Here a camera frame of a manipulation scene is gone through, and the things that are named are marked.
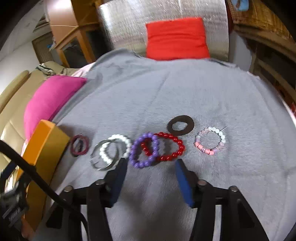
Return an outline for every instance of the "pillow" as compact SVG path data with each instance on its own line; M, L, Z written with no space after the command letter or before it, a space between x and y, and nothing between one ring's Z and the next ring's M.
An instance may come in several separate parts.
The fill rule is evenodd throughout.
M173 60L209 58L202 18L182 18L146 24L147 58Z
M55 75L48 78L29 101L24 115L29 140L40 120L51 121L63 105L85 84L86 78Z

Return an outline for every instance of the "woven basket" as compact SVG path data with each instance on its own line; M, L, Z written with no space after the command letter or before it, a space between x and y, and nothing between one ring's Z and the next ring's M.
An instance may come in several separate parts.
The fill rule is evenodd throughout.
M249 0L248 11L236 11L231 0L227 0L227 2L234 24L248 25L273 32L286 40L293 41L291 34L279 17L260 0Z

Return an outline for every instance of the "metal bolt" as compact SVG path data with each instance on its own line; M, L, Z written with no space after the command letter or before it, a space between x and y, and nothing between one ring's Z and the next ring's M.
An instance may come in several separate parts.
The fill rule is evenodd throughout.
M73 190L72 186L66 186L65 189L64 189L65 192L70 192L72 190Z
M229 187L229 189L232 191L232 192L237 192L239 189L237 188L237 186L231 186Z
M207 185L207 181L205 181L205 180L198 180L197 184L200 185L200 186L205 186L205 185Z
M104 179L100 179L96 181L96 185L103 185L105 183Z

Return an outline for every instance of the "dark flat ring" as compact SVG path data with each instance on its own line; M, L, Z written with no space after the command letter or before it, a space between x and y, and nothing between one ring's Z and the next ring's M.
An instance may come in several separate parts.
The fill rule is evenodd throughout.
M187 123L187 126L185 127L185 129L183 129L181 131L175 131L173 129L173 124L175 124L178 121ZM189 132L191 132L193 130L193 128L194 128L194 121L190 116L187 116L187 115L179 115L179 116L173 118L172 120L170 120L170 122L167 125L168 132L173 134L174 136L186 135Z

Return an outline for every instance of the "black cable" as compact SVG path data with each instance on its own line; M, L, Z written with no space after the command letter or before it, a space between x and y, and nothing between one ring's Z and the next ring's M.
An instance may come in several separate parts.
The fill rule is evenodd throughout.
M32 166L27 163L18 153L16 153L8 144L0 140L0 152L7 156L11 161L20 167L41 189L45 192L52 200L54 200L62 208L73 213L76 218L78 218L85 228L86 234L88 236L88 225L85 217L82 213L78 212L71 205L69 205L65 200L61 199L48 184L39 176Z

